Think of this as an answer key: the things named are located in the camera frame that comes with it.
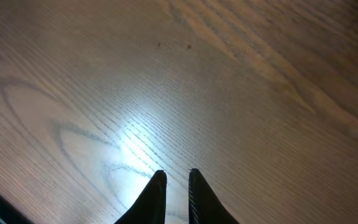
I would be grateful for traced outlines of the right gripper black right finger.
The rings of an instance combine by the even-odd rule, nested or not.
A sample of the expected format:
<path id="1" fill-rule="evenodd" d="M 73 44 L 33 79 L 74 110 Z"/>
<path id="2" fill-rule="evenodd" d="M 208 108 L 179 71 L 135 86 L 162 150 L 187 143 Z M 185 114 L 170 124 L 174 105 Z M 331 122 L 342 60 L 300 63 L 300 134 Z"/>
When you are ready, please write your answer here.
<path id="1" fill-rule="evenodd" d="M 189 174 L 188 214 L 189 224 L 239 224 L 195 168 Z"/>

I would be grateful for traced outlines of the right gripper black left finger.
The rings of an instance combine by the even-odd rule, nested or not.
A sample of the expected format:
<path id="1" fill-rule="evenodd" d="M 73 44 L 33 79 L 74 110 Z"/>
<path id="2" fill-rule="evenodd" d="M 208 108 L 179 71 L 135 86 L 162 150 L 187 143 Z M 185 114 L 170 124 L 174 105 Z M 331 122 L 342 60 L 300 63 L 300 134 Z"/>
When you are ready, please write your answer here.
<path id="1" fill-rule="evenodd" d="M 128 211 L 115 224 L 164 224 L 167 175 L 157 170 Z"/>

